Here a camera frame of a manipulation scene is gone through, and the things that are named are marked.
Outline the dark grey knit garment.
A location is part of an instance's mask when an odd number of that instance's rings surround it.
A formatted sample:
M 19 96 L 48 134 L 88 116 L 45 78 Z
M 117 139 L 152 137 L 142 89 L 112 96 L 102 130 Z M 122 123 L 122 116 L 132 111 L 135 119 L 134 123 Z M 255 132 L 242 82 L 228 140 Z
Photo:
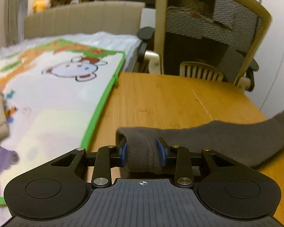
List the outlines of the dark grey knit garment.
M 115 142 L 119 144 L 125 138 L 128 143 L 126 167 L 121 171 L 123 177 L 131 173 L 171 173 L 170 169 L 161 167 L 156 147 L 159 137 L 168 145 L 181 145 L 190 152 L 211 148 L 253 168 L 284 149 L 284 111 L 256 124 L 214 120 L 186 129 L 119 128 Z

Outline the cartoon print storage bag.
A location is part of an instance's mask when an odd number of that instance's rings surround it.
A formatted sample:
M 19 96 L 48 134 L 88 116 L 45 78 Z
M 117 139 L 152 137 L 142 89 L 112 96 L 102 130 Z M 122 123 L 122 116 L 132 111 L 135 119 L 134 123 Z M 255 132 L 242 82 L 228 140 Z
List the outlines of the cartoon print storage bag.
M 0 55 L 8 136 L 0 142 L 0 205 L 10 180 L 87 148 L 125 53 L 63 38 Z

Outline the beige mesh office chair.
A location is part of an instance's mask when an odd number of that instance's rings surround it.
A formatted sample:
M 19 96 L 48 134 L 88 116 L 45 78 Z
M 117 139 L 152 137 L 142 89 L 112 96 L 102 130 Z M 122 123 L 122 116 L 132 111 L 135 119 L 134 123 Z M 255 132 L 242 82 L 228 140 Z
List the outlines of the beige mesh office chair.
M 142 73 L 254 89 L 254 55 L 271 22 L 257 0 L 155 0 L 155 27 L 137 33 Z

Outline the beige upholstered headboard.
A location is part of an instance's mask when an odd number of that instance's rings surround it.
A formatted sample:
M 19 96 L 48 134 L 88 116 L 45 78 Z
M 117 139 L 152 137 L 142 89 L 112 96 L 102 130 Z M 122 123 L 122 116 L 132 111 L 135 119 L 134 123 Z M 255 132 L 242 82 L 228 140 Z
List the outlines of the beige upholstered headboard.
M 128 1 L 95 1 L 64 5 L 27 16 L 24 38 L 93 34 L 136 35 L 145 3 Z

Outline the yellow plush toy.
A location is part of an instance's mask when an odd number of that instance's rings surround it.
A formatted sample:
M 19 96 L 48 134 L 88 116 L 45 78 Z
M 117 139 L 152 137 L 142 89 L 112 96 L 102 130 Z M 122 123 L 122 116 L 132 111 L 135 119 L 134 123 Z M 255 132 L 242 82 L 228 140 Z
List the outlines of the yellow plush toy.
M 34 13 L 51 8 L 51 0 L 35 0 L 33 4 Z

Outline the beige curtain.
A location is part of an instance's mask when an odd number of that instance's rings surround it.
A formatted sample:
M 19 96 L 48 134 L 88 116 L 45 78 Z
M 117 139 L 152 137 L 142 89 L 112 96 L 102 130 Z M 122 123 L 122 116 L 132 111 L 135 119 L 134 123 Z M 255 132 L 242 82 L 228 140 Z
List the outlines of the beige curtain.
M 18 12 L 22 0 L 5 0 L 4 31 L 7 47 L 18 43 Z

